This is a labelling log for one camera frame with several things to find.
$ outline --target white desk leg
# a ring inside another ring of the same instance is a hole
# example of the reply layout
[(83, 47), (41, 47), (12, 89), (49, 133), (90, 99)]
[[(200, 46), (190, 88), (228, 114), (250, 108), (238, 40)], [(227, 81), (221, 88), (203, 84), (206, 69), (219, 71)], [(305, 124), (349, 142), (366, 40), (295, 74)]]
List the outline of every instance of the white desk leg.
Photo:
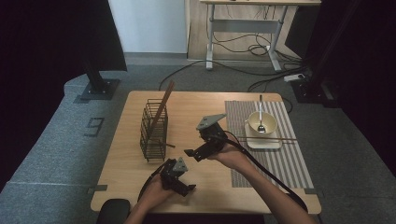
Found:
[(282, 30), (283, 21), (285, 20), (285, 16), (286, 16), (286, 12), (287, 11), (288, 11), (288, 7), (287, 6), (283, 6), (282, 16), (279, 19), (279, 21), (277, 22), (277, 27), (276, 27), (274, 39), (271, 42), (271, 46), (267, 46), (268, 55), (270, 56), (271, 62), (272, 62), (273, 67), (274, 67), (274, 69), (276, 71), (281, 71), (282, 70), (282, 68), (279, 65), (279, 61), (277, 60), (275, 49), (276, 49), (277, 40), (279, 39), (280, 31)]
[(206, 70), (213, 69), (213, 20), (215, 19), (215, 5), (210, 5), (209, 43), (206, 50)]

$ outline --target wire basket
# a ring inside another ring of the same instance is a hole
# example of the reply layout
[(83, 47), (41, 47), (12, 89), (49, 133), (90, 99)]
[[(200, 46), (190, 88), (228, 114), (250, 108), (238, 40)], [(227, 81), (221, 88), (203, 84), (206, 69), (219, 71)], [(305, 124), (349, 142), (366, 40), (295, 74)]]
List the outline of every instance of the wire basket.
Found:
[(161, 100), (148, 99), (143, 111), (140, 127), (140, 147), (146, 160), (161, 159), (164, 161), (166, 155), (166, 132), (168, 128), (168, 114), (166, 106), (150, 133), (150, 127), (160, 107)]

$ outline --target desk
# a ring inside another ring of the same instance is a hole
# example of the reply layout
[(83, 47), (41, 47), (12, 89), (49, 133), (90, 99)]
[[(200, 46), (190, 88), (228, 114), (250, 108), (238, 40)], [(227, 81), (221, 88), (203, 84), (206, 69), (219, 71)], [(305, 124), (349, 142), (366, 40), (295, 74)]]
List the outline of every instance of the desk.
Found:
[[(283, 21), (288, 11), (288, 6), (319, 6), (320, 0), (200, 0), (201, 3), (210, 5), (209, 43), (206, 52), (206, 69), (213, 68), (213, 34), (214, 32), (233, 33), (265, 33), (274, 34), (270, 46), (266, 46), (271, 63), (276, 71), (282, 70), (277, 60), (275, 49), (282, 29)], [(283, 6), (281, 17), (278, 21), (249, 21), (249, 20), (218, 20), (215, 19), (215, 5), (261, 5)]]
[[(163, 91), (130, 92), (98, 181), (98, 186), (106, 186), (106, 190), (94, 193), (92, 210), (99, 211), (103, 203), (112, 198), (128, 199), (131, 204), (136, 204), (143, 184), (163, 163), (147, 162), (139, 145), (140, 123), (145, 104), (148, 99), (162, 99), (163, 95)], [(187, 157), (183, 151), (187, 148), (196, 149), (204, 142), (195, 129), (203, 116), (224, 113), (226, 101), (245, 102), (258, 99), (258, 93), (172, 92), (166, 104), (169, 117), (167, 143), (175, 145), (176, 148), (168, 148), (166, 158), (183, 157), (189, 171), (180, 180), (187, 185), (196, 184), (197, 187), (186, 197), (174, 195), (169, 202), (157, 207), (154, 213), (270, 213), (253, 188), (233, 188), (229, 168), (217, 161), (197, 162), (194, 158)], [(263, 100), (282, 102), (276, 93), (265, 93)], [(226, 119), (221, 119), (219, 124), (227, 130)], [(295, 189), (295, 192), (305, 201), (310, 214), (320, 213), (321, 207), (316, 194), (305, 193), (303, 189)]]

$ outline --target power strip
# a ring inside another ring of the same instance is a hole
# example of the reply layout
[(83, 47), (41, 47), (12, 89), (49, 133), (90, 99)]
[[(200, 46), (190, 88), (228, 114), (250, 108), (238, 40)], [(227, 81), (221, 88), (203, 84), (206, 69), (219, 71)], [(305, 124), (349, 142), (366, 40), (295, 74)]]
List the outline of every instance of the power strip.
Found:
[(300, 79), (304, 79), (305, 76), (303, 74), (296, 74), (296, 75), (291, 75), (291, 76), (286, 76), (284, 77), (285, 82), (290, 82), (290, 81), (294, 81), (294, 80), (300, 80)]

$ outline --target white wall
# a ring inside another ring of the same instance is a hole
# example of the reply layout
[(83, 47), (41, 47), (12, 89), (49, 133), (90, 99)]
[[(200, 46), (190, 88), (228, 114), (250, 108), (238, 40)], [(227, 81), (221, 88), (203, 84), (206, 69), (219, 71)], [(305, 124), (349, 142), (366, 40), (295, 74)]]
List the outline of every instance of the white wall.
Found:
[(108, 0), (124, 52), (187, 53), (185, 0)]

